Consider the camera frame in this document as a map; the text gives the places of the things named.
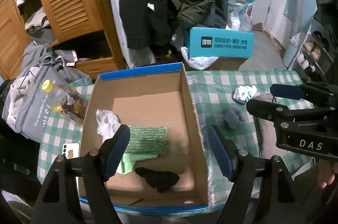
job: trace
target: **light green cloth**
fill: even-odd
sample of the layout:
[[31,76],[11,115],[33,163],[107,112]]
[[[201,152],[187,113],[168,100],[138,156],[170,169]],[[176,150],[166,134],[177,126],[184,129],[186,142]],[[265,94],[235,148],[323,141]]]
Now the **light green cloth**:
[[158,154],[130,154],[124,153],[116,172],[126,174],[133,171],[136,161],[156,158]]

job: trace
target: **white crumpled tissue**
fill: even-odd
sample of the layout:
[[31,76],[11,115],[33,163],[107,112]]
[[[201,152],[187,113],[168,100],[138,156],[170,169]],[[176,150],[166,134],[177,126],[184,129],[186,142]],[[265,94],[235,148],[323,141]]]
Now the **white crumpled tissue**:
[[97,110],[96,121],[98,123],[97,134],[102,136],[102,143],[112,138],[121,126],[119,118],[109,110]]
[[256,86],[239,86],[234,91],[234,99],[246,104],[257,92]]

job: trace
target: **finger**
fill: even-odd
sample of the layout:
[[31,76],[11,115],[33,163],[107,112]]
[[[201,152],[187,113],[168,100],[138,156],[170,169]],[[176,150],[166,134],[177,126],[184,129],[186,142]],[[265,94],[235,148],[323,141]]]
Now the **finger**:
[[319,160],[318,186],[325,187],[326,184],[332,184],[335,176],[333,173],[333,162]]
[[338,173],[338,162],[333,163],[333,172]]
[[317,183],[317,186],[318,186],[318,187],[324,189],[324,188],[326,187],[326,185],[327,185],[327,184],[326,184],[325,182],[319,182],[319,180],[318,180],[318,183]]

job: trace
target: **yellow bottle cap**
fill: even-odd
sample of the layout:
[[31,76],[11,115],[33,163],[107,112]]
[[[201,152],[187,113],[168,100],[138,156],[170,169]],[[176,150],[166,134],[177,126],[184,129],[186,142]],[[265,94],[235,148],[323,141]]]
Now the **yellow bottle cap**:
[[50,93],[53,89],[53,83],[47,79],[45,82],[43,82],[42,84],[42,90],[45,92],[45,93]]

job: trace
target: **black sock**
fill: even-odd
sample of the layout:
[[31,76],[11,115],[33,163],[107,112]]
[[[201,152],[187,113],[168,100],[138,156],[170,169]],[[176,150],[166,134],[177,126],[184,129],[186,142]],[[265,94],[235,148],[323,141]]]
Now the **black sock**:
[[146,179],[147,184],[156,188],[159,193],[163,193],[177,184],[180,177],[173,172],[154,171],[147,168],[136,168],[135,172]]

